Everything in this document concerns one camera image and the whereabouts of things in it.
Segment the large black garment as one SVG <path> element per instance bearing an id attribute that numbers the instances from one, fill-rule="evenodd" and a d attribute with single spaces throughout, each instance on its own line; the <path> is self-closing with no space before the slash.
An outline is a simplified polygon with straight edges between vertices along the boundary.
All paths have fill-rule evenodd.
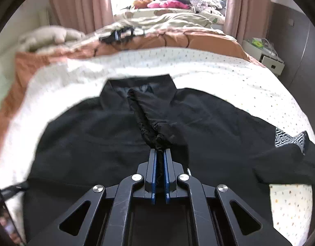
<path id="1" fill-rule="evenodd" d="M 228 185 L 271 220 L 270 184 L 315 185 L 315 144 L 170 76 L 112 79 L 98 97 L 46 127 L 28 176 L 24 227 L 33 239 L 96 184 L 110 187 L 148 161 L 150 150 L 210 186 Z"/>

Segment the white floral bed sheet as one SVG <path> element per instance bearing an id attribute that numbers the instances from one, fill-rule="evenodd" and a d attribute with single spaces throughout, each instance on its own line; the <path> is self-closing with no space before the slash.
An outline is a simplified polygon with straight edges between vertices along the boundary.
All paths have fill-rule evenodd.
<path id="1" fill-rule="evenodd" d="M 218 97 L 290 137 L 315 135 L 296 100 L 265 67 L 247 60 L 188 48 L 160 47 L 122 51 L 87 59 L 60 60 L 30 79 L 23 102 L 0 148 L 0 186 L 27 181 L 39 141 L 48 124 L 80 102 L 98 97 L 112 79 L 168 75 L 176 88 Z M 269 222 L 287 242 L 305 245 L 311 225 L 313 185 L 270 184 Z M 26 238 L 24 194 L 7 202 L 19 234 Z"/>

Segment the black device on bed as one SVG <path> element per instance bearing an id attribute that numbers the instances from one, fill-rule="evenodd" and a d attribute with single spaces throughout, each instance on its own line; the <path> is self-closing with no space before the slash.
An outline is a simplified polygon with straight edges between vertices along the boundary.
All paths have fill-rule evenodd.
<path id="1" fill-rule="evenodd" d="M 135 28 L 124 27 L 119 30 L 114 30 L 111 35 L 107 37 L 99 37 L 100 43 L 112 44 L 112 43 L 125 43 L 135 37 Z"/>

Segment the white bedside cabinet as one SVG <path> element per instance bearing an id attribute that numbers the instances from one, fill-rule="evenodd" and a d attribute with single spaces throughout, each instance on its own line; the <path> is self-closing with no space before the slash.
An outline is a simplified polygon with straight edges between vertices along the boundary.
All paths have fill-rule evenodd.
<path id="1" fill-rule="evenodd" d="M 266 38 L 251 38 L 242 42 L 243 50 L 267 67 L 276 77 L 279 77 L 285 67 L 284 61 Z"/>

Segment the beige duvet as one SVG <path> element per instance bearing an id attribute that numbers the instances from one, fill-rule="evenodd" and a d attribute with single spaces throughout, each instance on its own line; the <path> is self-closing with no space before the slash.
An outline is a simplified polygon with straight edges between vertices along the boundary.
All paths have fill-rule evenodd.
<path id="1" fill-rule="evenodd" d="M 96 30 L 95 33 L 109 34 L 124 27 L 139 28 L 153 32 L 167 28 L 198 28 L 217 30 L 221 33 L 225 16 L 212 7 L 199 13 L 177 8 L 146 8 L 122 10 L 114 15 L 114 23 Z"/>

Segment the orange brown quilt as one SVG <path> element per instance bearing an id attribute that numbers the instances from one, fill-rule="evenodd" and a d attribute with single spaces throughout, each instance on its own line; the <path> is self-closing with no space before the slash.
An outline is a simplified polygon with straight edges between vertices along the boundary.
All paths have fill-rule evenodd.
<path id="1" fill-rule="evenodd" d="M 15 79 L 0 105 L 0 148 L 9 124 L 23 102 L 27 85 L 39 68 L 67 58 L 87 59 L 95 56 L 112 55 L 126 50 L 158 47 L 198 49 L 241 58 L 258 66 L 261 65 L 259 61 L 247 54 L 235 39 L 197 28 L 166 28 L 143 36 L 136 36 L 128 42 L 121 43 L 107 44 L 94 38 L 79 46 L 52 47 L 44 53 L 18 52 L 15 57 Z"/>

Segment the pink plush toy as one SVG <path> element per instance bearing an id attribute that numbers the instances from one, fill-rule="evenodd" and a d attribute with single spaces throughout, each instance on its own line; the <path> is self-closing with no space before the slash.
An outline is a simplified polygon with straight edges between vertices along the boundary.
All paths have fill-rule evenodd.
<path id="1" fill-rule="evenodd" d="M 177 0 L 155 0 L 147 5 L 148 8 L 178 8 L 178 9 L 190 9 L 190 5 L 184 4 Z"/>

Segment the right pink curtain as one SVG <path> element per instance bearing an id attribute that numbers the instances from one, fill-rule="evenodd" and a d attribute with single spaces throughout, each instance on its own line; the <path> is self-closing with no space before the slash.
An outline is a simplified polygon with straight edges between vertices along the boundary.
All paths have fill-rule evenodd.
<path id="1" fill-rule="evenodd" d="M 224 33 L 239 44 L 253 37 L 264 38 L 270 11 L 271 0 L 227 0 Z"/>

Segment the pink curtain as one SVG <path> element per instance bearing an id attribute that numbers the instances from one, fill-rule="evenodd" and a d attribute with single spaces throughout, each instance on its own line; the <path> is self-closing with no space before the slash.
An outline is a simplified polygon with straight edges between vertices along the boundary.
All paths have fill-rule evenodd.
<path id="1" fill-rule="evenodd" d="M 61 26 L 85 34 L 114 22 L 111 0 L 49 0 L 49 2 Z"/>
<path id="2" fill-rule="evenodd" d="M 271 0 L 227 0 L 224 33 L 239 44 L 253 37 L 264 38 L 270 11 Z"/>

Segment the beige plush toy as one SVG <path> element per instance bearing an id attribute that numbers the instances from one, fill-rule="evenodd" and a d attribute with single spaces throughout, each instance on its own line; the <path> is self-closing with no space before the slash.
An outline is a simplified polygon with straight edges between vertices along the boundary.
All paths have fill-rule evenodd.
<path id="1" fill-rule="evenodd" d="M 18 52 L 35 52 L 50 45 L 78 41 L 85 37 L 83 32 L 62 26 L 42 26 L 19 37 Z"/>

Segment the left pink curtain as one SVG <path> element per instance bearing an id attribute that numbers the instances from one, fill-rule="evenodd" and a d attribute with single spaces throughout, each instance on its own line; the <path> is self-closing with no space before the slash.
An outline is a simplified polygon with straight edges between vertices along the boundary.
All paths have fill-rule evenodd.
<path id="1" fill-rule="evenodd" d="M 114 22 L 111 0 L 49 0 L 49 2 L 61 26 L 85 34 Z"/>

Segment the dark wardrobe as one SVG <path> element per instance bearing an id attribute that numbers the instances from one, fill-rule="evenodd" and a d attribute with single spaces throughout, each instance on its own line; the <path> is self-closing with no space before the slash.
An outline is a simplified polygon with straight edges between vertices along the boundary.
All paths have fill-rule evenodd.
<path id="1" fill-rule="evenodd" d="M 280 81 L 308 117 L 315 134 L 315 27 L 290 7 L 272 3 L 267 39 L 285 68 Z"/>

